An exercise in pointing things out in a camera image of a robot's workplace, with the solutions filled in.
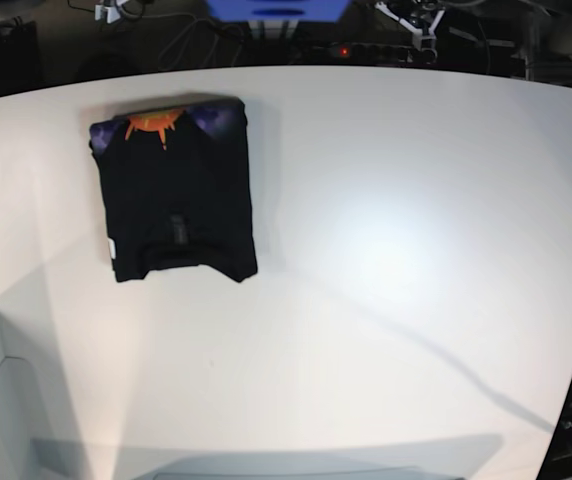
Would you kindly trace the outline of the black T-shirt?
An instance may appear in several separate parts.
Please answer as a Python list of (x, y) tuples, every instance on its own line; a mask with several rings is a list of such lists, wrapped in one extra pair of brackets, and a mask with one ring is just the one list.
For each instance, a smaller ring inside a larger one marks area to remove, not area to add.
[(90, 126), (117, 281), (196, 266), (237, 283), (257, 273), (247, 126), (236, 97)]

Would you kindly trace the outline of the black power strip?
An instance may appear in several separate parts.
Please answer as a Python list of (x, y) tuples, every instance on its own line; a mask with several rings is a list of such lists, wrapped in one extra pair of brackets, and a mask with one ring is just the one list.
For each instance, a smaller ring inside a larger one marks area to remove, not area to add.
[(434, 49), (418, 49), (412, 45), (378, 43), (336, 43), (320, 47), (319, 58), (325, 61), (358, 66), (425, 66), (434, 64)]

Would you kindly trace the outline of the blue box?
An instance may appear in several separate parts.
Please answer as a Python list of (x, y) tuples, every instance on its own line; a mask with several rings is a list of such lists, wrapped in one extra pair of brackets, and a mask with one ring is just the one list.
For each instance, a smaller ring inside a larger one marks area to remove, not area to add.
[(208, 0), (210, 14), (224, 22), (297, 20), (336, 22), (349, 0)]

